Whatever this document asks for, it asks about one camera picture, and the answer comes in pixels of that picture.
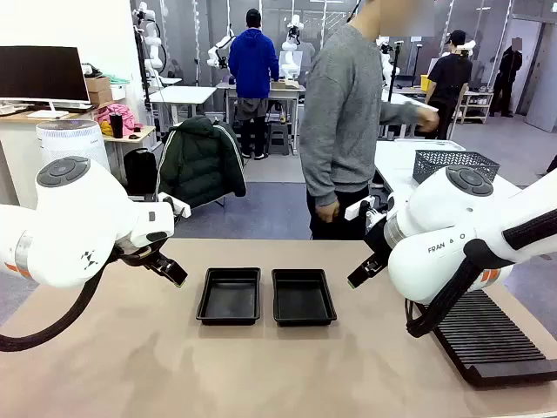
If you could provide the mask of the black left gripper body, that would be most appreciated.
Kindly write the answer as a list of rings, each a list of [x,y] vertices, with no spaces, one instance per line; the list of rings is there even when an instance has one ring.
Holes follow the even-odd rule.
[[[146,246],[134,247],[127,239],[122,239],[114,246],[117,260],[122,260],[127,265],[145,265],[145,259],[151,254],[162,254],[160,252],[168,239],[164,238],[151,242]]]

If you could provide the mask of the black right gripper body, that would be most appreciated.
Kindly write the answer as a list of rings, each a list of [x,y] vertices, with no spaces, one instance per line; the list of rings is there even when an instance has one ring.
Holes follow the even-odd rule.
[[[372,250],[372,256],[379,264],[387,264],[392,248],[385,238],[386,218],[377,221],[366,233],[364,241]]]

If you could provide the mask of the person's right hand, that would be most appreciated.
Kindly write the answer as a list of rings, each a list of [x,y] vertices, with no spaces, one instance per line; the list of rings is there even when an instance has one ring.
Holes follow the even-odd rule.
[[[317,216],[325,223],[332,223],[339,215],[340,204],[337,200],[326,206],[315,206]]]

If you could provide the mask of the person's left hand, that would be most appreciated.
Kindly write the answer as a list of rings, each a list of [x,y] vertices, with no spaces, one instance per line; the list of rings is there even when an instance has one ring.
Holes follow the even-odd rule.
[[[418,126],[422,132],[432,132],[438,128],[439,115],[438,112],[429,108],[418,107],[419,122]]]

